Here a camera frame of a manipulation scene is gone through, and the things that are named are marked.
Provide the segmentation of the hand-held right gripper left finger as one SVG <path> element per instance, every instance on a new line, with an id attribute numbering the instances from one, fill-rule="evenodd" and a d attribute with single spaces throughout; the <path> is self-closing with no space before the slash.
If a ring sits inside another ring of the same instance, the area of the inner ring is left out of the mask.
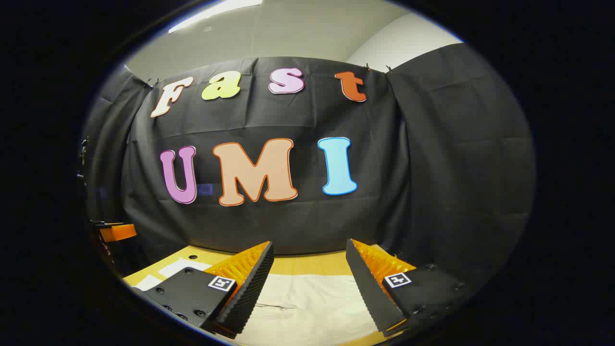
<path id="1" fill-rule="evenodd" d="M 206 270 L 181 267 L 143 298 L 209 332 L 237 335 L 248 322 L 274 263 L 271 241 L 239 252 Z"/>

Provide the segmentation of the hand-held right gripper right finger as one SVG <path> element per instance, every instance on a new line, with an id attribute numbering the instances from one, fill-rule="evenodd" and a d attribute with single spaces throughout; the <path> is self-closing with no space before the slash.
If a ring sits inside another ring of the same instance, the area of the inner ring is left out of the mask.
<path id="1" fill-rule="evenodd" d="M 428 329 L 466 300 L 464 281 L 435 264 L 415 267 L 355 239 L 348 239 L 345 258 L 384 336 Z"/>

